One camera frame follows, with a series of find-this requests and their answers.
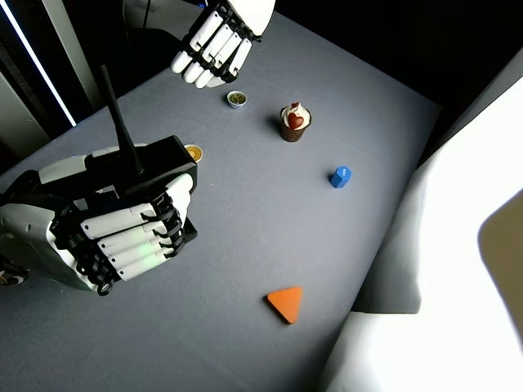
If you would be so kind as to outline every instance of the white frosting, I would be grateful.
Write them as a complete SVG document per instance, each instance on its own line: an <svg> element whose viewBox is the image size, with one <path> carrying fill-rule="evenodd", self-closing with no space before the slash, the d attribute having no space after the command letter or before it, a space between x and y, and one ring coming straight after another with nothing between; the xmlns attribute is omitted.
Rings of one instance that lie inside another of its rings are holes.
<svg viewBox="0 0 523 392"><path fill-rule="evenodd" d="M298 102L297 106L293 108L288 106L281 112L281 119L285 123L285 126L288 127L288 114L295 113L298 117L303 118L303 124L296 129L303 129L311 123L311 114L307 109L305 109L302 104Z"/></svg>

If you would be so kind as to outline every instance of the red heart decoration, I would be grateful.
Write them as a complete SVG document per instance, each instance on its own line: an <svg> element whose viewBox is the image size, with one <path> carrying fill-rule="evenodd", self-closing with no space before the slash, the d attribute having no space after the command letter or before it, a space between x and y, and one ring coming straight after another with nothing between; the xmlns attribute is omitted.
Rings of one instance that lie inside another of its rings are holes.
<svg viewBox="0 0 523 392"><path fill-rule="evenodd" d="M288 114L288 127L291 129L299 128L303 121L305 121L303 117L298 117L295 113Z"/></svg>

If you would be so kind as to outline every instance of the brown cupcake liner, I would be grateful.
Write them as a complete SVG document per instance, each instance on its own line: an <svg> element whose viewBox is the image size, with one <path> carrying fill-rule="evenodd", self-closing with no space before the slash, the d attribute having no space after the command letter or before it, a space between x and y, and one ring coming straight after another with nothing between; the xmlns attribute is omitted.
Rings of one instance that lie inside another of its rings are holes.
<svg viewBox="0 0 523 392"><path fill-rule="evenodd" d="M309 125L307 125L306 127L302 128L302 129L291 129L285 125L285 122L281 118L282 114L284 113L284 110L286 110L286 109L287 108L282 108L279 112L279 118L282 120L281 128L280 128L281 137L283 137L284 140L290 141L290 142L298 141L302 137L303 132L305 132L305 130L312 124L312 114L309 111L309 109L306 109L306 111L309 113L309 116L311 118L311 120L309 121Z"/></svg>

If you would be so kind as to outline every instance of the gray table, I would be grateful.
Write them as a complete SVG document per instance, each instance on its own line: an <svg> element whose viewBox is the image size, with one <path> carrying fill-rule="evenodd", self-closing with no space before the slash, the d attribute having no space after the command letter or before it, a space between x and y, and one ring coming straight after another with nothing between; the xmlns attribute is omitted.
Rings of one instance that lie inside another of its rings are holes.
<svg viewBox="0 0 523 392"><path fill-rule="evenodd" d="M248 94L242 110L223 96ZM278 112L314 122L296 144ZM173 262L106 298L33 276L1 290L0 389L303 391L314 385L427 140L439 108L280 15L233 86L197 91L165 71L119 100L135 142L200 145L190 217ZM106 109L0 179L115 144ZM353 180L327 176L347 165ZM301 286L300 320L262 301Z"/></svg>

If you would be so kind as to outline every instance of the black antenna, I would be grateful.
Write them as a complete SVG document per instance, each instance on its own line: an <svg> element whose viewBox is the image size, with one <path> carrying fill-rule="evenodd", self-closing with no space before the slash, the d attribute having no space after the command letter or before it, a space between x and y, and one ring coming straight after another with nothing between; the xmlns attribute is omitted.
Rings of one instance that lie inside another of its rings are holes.
<svg viewBox="0 0 523 392"><path fill-rule="evenodd" d="M107 107L109 108L111 117L114 121L120 155L122 160L126 163L126 166L128 165L129 170L133 170L134 174L139 176L144 171L144 168L138 158L131 137L127 133L127 128L123 123L122 114L120 113L120 108L118 107L116 96L114 95L113 85L111 84L111 79L109 78L109 73L107 72L107 67L105 67L105 65L101 66L101 74L104 79L103 90L105 93L105 102L107 103Z"/></svg>

